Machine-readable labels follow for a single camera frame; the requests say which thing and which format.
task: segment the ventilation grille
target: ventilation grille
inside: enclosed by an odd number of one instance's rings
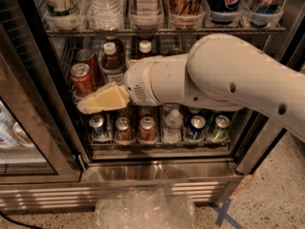
[[[135,97],[141,101],[141,102],[145,102],[146,101],[146,95],[145,92],[143,90],[143,88],[139,85],[135,85],[135,88],[133,89]]]

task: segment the black cable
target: black cable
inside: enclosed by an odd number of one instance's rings
[[[7,220],[7,221],[9,221],[11,223],[17,224],[17,225],[21,225],[21,226],[32,228],[32,229],[43,229],[42,227],[38,227],[38,226],[34,226],[34,225],[27,225],[27,224],[24,224],[22,222],[15,221],[15,220],[9,218],[8,216],[6,216],[2,211],[0,211],[0,216],[2,218],[4,218],[5,220]]]

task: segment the terrazzo floor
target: terrazzo floor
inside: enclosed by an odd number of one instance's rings
[[[242,183],[251,178],[245,177]],[[93,215],[94,208],[9,213],[14,220],[43,229],[91,228]],[[289,133],[284,135],[259,167],[247,189],[231,196],[221,207],[214,204],[196,206],[194,221],[195,229],[305,229],[305,145]],[[25,227],[0,218],[0,228]]]

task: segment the speckled floor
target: speckled floor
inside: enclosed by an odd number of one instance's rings
[[[243,183],[252,177],[245,177]],[[44,214],[9,214],[12,219],[47,229],[90,228],[94,208]],[[305,229],[305,145],[284,135],[259,167],[254,182],[219,207],[195,209],[196,229]],[[1,229],[21,229],[0,218]]]

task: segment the beverage cooler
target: beverage cooler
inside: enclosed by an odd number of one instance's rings
[[[223,202],[285,134],[278,122],[248,108],[189,108],[166,99],[139,104],[146,100],[139,85],[133,89],[138,101],[129,101],[122,77],[147,56],[183,57],[214,33],[239,37],[299,71],[304,0],[276,0],[276,11],[262,13],[271,20],[255,25],[248,0],[233,0],[229,12],[196,0],[196,13],[185,17],[174,13],[175,0],[118,1],[120,13],[99,16],[94,8],[107,6],[95,0],[70,0],[76,9],[69,15],[56,10],[55,0],[0,0],[0,210],[94,206],[101,198],[123,198],[131,188]],[[111,50],[106,42],[115,38],[123,42],[118,55],[125,63],[108,74],[102,61]],[[88,50],[92,55],[83,62],[81,52],[88,57]],[[89,87],[79,85],[75,65],[82,67],[77,73],[97,66],[98,84],[94,78]],[[82,91],[96,96],[107,84],[127,106],[109,108],[118,98],[106,91],[104,109],[80,108]]]

